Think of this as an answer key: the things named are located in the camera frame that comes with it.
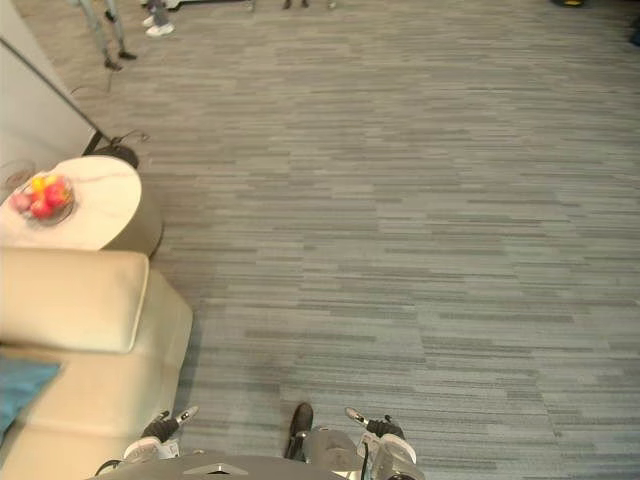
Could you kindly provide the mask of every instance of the teal pillow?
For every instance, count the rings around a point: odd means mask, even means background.
[[[58,365],[0,355],[0,444],[9,425],[57,373]]]

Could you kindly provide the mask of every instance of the fruit bowl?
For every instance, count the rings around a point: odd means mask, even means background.
[[[10,202],[26,220],[55,225],[73,210],[73,188],[63,175],[36,175],[11,195]]]

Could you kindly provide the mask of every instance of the sofa armrest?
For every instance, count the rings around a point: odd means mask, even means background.
[[[2,248],[0,342],[126,353],[149,259],[134,252]]]

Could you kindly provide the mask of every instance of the white marble tabletop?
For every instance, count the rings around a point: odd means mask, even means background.
[[[57,225],[43,226],[25,220],[7,199],[0,206],[0,244],[100,250],[127,226],[140,202],[137,172],[116,158],[74,158],[46,173],[71,180],[76,201],[73,211]]]

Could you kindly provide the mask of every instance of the apple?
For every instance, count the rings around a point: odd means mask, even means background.
[[[44,199],[51,208],[60,208],[69,202],[69,190],[64,180],[57,180],[44,188]]]
[[[53,208],[49,206],[44,196],[40,196],[31,204],[31,214],[36,218],[49,218],[53,214]]]
[[[14,193],[11,195],[11,206],[19,213],[26,212],[31,207],[31,196],[26,193]]]

